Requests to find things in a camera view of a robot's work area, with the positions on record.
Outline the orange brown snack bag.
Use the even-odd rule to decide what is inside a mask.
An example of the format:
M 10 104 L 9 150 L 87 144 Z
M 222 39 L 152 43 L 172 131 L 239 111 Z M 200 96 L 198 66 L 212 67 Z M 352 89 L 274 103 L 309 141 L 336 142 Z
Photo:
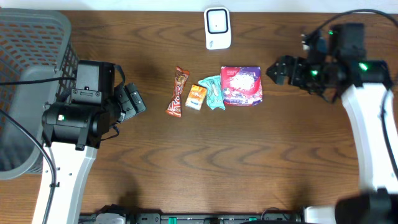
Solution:
M 183 89 L 185 88 L 185 84 L 188 80 L 190 72 L 188 70 L 183 70 L 180 67 L 176 67 L 175 73 L 175 82 L 174 82 L 174 92 L 172 95 L 172 99 L 166 109 L 166 113 L 180 118 L 182 116 L 182 103 L 181 103 L 181 95 Z

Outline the red purple snack pack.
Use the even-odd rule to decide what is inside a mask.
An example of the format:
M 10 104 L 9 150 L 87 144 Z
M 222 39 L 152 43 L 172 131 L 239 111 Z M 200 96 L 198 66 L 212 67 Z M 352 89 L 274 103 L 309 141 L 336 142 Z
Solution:
M 254 106 L 262 102 L 260 67 L 222 67 L 223 101 L 233 106 Z

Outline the small orange box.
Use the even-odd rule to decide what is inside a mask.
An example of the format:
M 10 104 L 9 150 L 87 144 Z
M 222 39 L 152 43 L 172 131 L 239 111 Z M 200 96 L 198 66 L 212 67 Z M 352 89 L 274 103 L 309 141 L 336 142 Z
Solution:
M 206 93 L 207 89 L 205 87 L 192 85 L 185 106 L 199 111 L 206 97 Z

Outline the green white snack packet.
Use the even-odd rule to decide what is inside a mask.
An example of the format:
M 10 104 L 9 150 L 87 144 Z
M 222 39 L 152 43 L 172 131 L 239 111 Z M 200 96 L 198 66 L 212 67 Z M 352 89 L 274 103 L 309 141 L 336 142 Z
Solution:
M 198 82 L 199 85 L 207 89 L 206 93 L 206 103 L 208 107 L 212 110 L 220 108 L 225 110 L 226 107 L 223 101 L 223 94 L 221 91 L 221 76 L 215 75 L 212 77 L 207 77 Z

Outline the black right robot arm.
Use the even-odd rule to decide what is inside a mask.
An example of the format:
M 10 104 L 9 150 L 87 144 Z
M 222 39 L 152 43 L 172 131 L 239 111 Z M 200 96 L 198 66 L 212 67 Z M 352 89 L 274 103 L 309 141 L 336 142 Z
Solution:
M 337 24 L 325 40 L 306 36 L 305 58 L 281 56 L 267 69 L 276 84 L 288 83 L 323 96 L 334 89 L 351 124 L 359 164 L 358 195 L 303 210 L 305 223 L 397 222 L 397 128 L 393 82 L 387 63 L 368 60 L 364 25 Z

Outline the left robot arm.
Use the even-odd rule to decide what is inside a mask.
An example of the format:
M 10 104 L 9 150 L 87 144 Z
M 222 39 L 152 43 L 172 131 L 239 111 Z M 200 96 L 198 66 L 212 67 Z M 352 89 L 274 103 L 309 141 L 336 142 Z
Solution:
M 103 135 L 146 110 L 120 65 L 80 60 L 76 85 L 42 115 L 45 144 L 33 223 L 77 223 Z

